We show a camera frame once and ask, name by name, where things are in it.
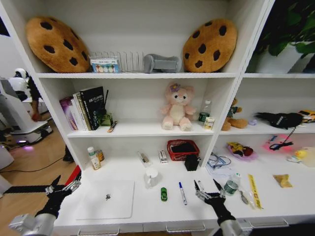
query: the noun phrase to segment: white cabinet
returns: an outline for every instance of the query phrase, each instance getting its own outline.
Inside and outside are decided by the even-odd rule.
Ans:
[[[214,148],[226,152],[227,141],[245,142],[259,154],[259,160],[232,164],[244,176],[251,172],[257,181],[264,210],[252,210],[242,204],[239,196],[228,198],[225,205],[232,214],[250,222],[270,226],[283,219],[298,223],[313,218],[315,202],[310,196],[315,189],[306,180],[314,179],[311,169],[291,166],[281,154],[266,153],[260,146],[270,134],[288,133],[260,122],[246,129],[221,131],[221,126],[235,95],[244,108],[238,118],[251,119],[255,112],[296,112],[315,109],[314,75],[305,74],[247,74],[249,60],[255,49],[273,0],[0,0],[0,15],[22,59],[32,75],[60,133],[75,162],[82,170],[82,185],[62,204],[55,230],[61,235],[100,231],[120,233],[141,231],[201,231],[204,226],[217,226],[211,207],[195,196],[193,180],[201,180],[208,192],[216,187],[204,168]],[[227,65],[217,73],[53,73],[30,50],[25,36],[26,22],[34,16],[49,15],[64,21],[82,37],[91,52],[120,51],[157,53],[182,57],[185,41],[203,23],[215,18],[228,18],[238,29],[235,51]],[[215,125],[205,131],[197,123],[193,130],[183,132],[177,127],[161,128],[163,116],[159,109],[164,101],[165,87],[171,81],[195,87],[192,105],[200,110],[205,99],[212,101]],[[119,121],[113,133],[101,127],[97,131],[71,131],[59,100],[80,89],[103,86],[109,89],[106,109]],[[312,145],[315,127],[298,128],[292,136],[300,146]],[[200,149],[200,167],[187,172],[182,162],[169,161],[160,165],[159,149],[165,149],[171,139],[191,139]],[[105,153],[103,167],[94,171],[87,157],[88,146],[101,148]],[[143,186],[144,167],[136,151],[140,148],[149,155],[163,176],[159,186],[148,191]],[[272,174],[291,174],[294,188],[288,193],[280,189]],[[89,181],[95,179],[135,181],[132,216],[129,219],[78,221],[73,210],[80,203]],[[188,205],[184,206],[178,182],[184,185]],[[166,187],[169,200],[160,201],[160,188]]]

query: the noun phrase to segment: pink teddy bear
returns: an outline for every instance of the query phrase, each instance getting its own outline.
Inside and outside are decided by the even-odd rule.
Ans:
[[[186,115],[193,115],[196,109],[189,106],[193,99],[192,86],[182,87],[176,83],[170,83],[165,92],[168,105],[161,108],[161,112],[167,115],[162,123],[163,129],[170,130],[173,125],[179,125],[182,131],[191,131],[192,124]]]

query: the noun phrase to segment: green toy car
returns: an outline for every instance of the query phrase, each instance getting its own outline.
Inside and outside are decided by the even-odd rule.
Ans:
[[[163,202],[167,201],[167,190],[166,190],[166,188],[161,188],[161,200]]]

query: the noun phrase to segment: yellow tag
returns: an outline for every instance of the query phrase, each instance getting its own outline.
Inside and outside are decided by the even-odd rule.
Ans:
[[[256,204],[257,208],[262,209],[254,177],[252,175],[248,174],[248,179],[250,180],[250,185],[251,185],[252,193],[254,196],[255,204]]]

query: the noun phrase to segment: chocolate chip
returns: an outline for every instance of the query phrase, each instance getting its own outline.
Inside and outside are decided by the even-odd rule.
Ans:
[[[76,58],[71,58],[71,59],[69,60],[69,62],[70,62],[72,65],[77,65],[77,64],[78,64],[78,61],[77,61]]]
[[[212,21],[205,23],[205,26],[210,26],[210,25],[212,25]]]
[[[75,32],[71,29],[71,32],[73,33],[74,37],[76,37],[77,39],[79,39],[79,37],[75,34]]]
[[[44,45],[44,49],[49,53],[55,53],[55,49],[52,46]]]
[[[202,61],[199,60],[199,61],[195,64],[195,66],[196,66],[197,68],[201,67],[201,66],[202,66]]]
[[[221,36],[225,36],[226,33],[226,26],[221,26],[219,29],[219,33]]]
[[[49,24],[48,22],[41,22],[40,25],[47,30],[52,30],[53,28],[52,25]]]
[[[200,35],[200,31],[193,33],[192,38],[197,38]]]
[[[70,49],[71,51],[73,51],[73,46],[72,46],[71,43],[69,43],[67,40],[64,40],[64,41],[63,41],[63,44],[64,44],[68,49]]]
[[[206,45],[203,43],[203,44],[201,44],[200,47],[198,48],[198,51],[199,51],[201,54],[203,54],[203,53],[205,53],[206,49],[207,49],[207,47],[206,47]]]
[[[85,60],[88,60],[88,57],[87,57],[87,55],[85,54],[85,52],[82,51],[81,54],[82,54],[82,56],[84,57]]]
[[[219,50],[216,50],[214,53],[213,53],[213,60],[218,60],[219,57],[220,57],[221,53]]]

